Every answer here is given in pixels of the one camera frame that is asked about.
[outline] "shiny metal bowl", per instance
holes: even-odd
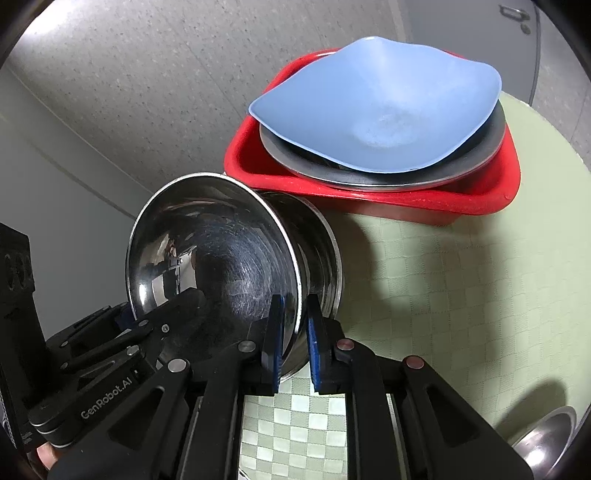
[[[326,218],[306,199],[280,192],[265,192],[261,196],[275,210],[300,253],[303,290],[317,294],[322,314],[335,318],[343,290],[343,264]],[[307,362],[306,329],[302,328],[285,358],[281,378],[291,377]]]
[[[573,407],[560,407],[510,442],[530,466],[535,480],[545,478],[558,463],[573,437],[576,420]]]
[[[171,332],[169,348],[192,349],[191,359],[205,359],[246,338],[250,324],[267,316],[271,296],[282,294],[285,357],[300,331],[307,294],[299,257],[260,195],[224,175],[187,175],[156,192],[135,222],[126,259],[129,302],[140,319],[197,288],[203,304],[196,310],[208,328],[189,325],[176,337]]]

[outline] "blue bowl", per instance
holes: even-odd
[[[249,112],[275,135],[345,167],[403,173],[461,146],[500,93],[490,65],[367,37],[302,68]]]

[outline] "silver bolt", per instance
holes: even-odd
[[[253,342],[252,340],[243,340],[242,342],[240,342],[238,344],[238,349],[242,353],[254,352],[255,348],[256,348],[256,343]]]
[[[135,355],[137,352],[139,352],[139,347],[137,345],[127,347],[127,354],[129,356]]]
[[[406,363],[408,367],[412,368],[413,370],[420,370],[425,366],[425,360],[416,355],[407,357]]]
[[[187,368],[187,362],[182,358],[175,358],[168,362],[168,369],[174,374],[182,372],[185,368]]]
[[[355,348],[355,342],[353,340],[351,340],[350,338],[341,338],[341,340],[336,342],[336,347],[339,350],[343,350],[345,352],[348,352],[349,350],[352,350],[353,348]]]

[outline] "door handle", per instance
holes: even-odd
[[[516,22],[525,22],[530,19],[530,15],[525,10],[519,8],[508,7],[506,5],[499,5],[499,10],[503,17],[510,18]]]

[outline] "round table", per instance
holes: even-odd
[[[515,200],[447,227],[325,212],[345,291],[337,318],[377,355],[421,355],[505,438],[591,401],[591,175],[527,104],[501,96],[519,155]],[[342,479],[345,399],[306,366],[245,405],[252,479]]]

